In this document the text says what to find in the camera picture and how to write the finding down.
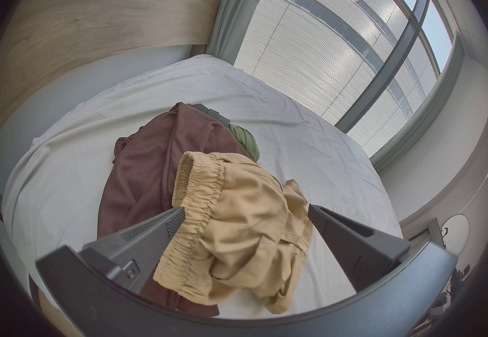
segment cable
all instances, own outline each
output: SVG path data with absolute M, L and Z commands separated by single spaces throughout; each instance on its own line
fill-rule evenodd
M 485 182 L 486 182 L 486 179 L 488 179 L 488 173 L 486 174 L 485 178 L 483 179 L 483 182 L 481 183 L 481 185 L 478 187 L 478 189 L 476 190 L 476 192 L 474 193 L 474 195 L 471 197 L 471 199 L 466 203 L 466 206 L 464 206 L 461 211 L 458 212 L 458 214 L 462 214 L 464 210 L 467 209 L 467 207 L 471 204 L 471 202 L 473 201 L 473 199 L 476 197 L 476 195 L 479 193 L 479 191 L 481 190 L 481 188 L 483 187 L 483 185 L 485 185 Z

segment green clothing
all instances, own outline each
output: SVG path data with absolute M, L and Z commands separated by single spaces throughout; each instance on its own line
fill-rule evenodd
M 229 124 L 227 129 L 232 133 L 232 135 L 237 139 L 237 141 L 246 149 L 247 154 L 254 160 L 258 162 L 259 159 L 259 149 L 256 140 L 252 134 L 245 128 L 236 126 L 235 124 Z

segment wooden headboard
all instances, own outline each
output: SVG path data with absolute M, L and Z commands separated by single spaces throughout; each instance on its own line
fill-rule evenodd
M 0 40 L 0 127 L 77 67 L 132 50 L 207 44 L 218 7 L 219 0 L 20 0 Z

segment maroon garment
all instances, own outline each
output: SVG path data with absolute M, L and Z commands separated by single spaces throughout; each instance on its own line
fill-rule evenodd
M 117 140 L 114 167 L 100 201 L 97 238 L 172 208 L 176 172 L 186 151 L 239 153 L 249 157 L 223 124 L 186 104 L 176 104 L 138 132 Z M 217 306 L 192 303 L 156 283 L 152 275 L 140 296 L 187 314 L 219 314 Z

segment white bed sheet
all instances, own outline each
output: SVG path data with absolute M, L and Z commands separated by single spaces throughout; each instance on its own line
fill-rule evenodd
M 63 244 L 79 251 L 96 239 L 115 141 L 180 101 L 201 102 L 251 131 L 260 166 L 281 182 L 296 179 L 309 202 L 402 236 L 381 180 L 355 141 L 257 78 L 202 55 L 131 78 L 78 105 L 33 140 L 10 175 L 5 226 L 28 273 L 53 304 L 35 260 Z M 314 229 L 293 305 L 282 316 L 354 293 Z M 224 318 L 273 316 L 247 290 L 219 309 Z

